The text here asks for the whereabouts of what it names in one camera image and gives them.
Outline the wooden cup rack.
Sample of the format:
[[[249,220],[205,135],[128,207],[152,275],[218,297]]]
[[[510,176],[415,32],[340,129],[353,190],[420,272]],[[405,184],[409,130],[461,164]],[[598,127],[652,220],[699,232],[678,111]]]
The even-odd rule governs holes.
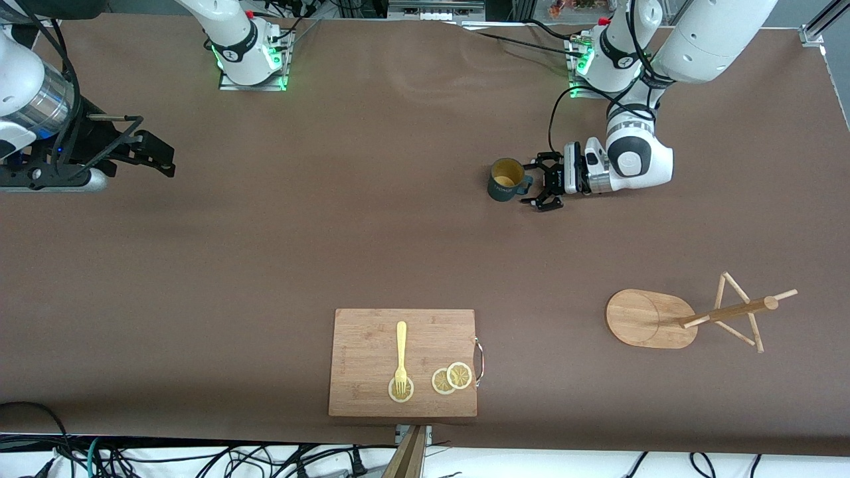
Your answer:
[[[776,311],[798,294],[790,289],[753,299],[728,272],[719,278],[713,308],[696,313],[684,299],[642,289],[617,291],[605,306],[604,320],[619,342],[653,350],[682,350],[695,341],[699,327],[716,326],[757,352],[764,351],[756,315]]]

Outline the bamboo cutting board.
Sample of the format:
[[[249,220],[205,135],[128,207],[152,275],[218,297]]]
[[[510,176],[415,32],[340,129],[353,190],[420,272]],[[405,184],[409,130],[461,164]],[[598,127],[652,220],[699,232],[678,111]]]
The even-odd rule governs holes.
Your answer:
[[[406,371],[410,400],[388,396],[397,366],[396,324],[407,324]],[[439,394],[432,375],[456,361],[473,366],[475,314],[471,309],[337,309],[328,412],[346,420],[449,422],[477,416],[473,384]]]

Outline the teal cup yellow inside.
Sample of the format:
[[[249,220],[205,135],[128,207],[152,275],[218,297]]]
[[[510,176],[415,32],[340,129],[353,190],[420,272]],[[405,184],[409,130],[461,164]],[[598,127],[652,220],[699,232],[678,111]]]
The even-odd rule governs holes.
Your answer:
[[[526,175],[519,161],[501,158],[489,170],[487,193],[497,202],[509,202],[515,196],[527,194],[533,184],[534,178]]]

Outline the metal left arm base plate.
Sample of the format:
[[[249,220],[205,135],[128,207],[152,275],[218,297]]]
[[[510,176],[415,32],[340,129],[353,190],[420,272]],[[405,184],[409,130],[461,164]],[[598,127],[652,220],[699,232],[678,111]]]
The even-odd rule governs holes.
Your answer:
[[[616,50],[610,58],[590,30],[571,36],[564,46],[568,52],[579,54],[566,58],[568,81],[571,87],[577,87],[570,93],[573,98],[604,99],[605,95],[613,98],[639,75],[635,52],[623,54]]]

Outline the wooden post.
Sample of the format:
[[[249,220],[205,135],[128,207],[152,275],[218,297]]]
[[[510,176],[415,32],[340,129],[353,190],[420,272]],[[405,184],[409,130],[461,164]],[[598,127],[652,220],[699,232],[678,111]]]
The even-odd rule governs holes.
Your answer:
[[[431,435],[430,426],[408,426],[381,478],[422,478],[425,451]]]

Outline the aluminium frame profile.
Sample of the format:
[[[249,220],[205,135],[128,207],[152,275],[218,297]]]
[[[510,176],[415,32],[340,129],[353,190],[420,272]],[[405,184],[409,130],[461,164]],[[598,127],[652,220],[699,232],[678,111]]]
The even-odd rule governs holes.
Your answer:
[[[802,45],[822,45],[823,34],[846,13],[850,13],[850,0],[830,0],[820,12],[799,28]]]

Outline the metal bracket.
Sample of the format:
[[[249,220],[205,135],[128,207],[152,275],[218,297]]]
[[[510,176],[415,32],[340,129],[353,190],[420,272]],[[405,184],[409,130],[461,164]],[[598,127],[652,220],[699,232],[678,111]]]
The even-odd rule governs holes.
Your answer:
[[[394,433],[394,444],[398,447],[404,438],[406,438],[407,433],[412,432],[413,429],[417,426],[405,426],[404,424],[399,424],[395,427]],[[432,426],[418,426],[421,428],[422,432],[425,433],[425,444],[426,447],[431,447],[433,445],[433,427]]]

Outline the orange red small objects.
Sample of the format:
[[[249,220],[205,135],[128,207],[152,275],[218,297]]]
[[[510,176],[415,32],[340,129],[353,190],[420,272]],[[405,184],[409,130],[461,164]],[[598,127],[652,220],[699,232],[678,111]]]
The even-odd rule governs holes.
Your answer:
[[[598,0],[551,0],[547,12],[551,19],[557,19],[565,13],[583,13],[597,6]]]

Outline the yellow plastic fork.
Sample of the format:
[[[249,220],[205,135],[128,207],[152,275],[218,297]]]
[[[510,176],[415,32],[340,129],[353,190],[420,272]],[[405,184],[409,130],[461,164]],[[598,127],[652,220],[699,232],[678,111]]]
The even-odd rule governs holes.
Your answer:
[[[407,371],[406,371],[406,334],[407,324],[404,321],[399,321],[396,324],[396,345],[397,345],[397,366],[394,372],[394,393],[396,396],[402,396],[406,393]]]

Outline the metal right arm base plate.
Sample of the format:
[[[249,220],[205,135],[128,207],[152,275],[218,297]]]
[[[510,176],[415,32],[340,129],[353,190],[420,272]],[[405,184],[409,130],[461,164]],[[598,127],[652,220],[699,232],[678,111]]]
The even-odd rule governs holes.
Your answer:
[[[236,50],[212,46],[220,70],[221,90],[280,92],[288,88],[294,36],[268,23],[258,30],[252,46]]]

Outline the grey box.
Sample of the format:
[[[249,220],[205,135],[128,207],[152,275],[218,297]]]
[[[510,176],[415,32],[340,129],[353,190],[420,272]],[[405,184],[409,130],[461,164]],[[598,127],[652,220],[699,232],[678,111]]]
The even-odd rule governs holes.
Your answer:
[[[386,17],[419,21],[485,21],[485,0],[388,0]]]

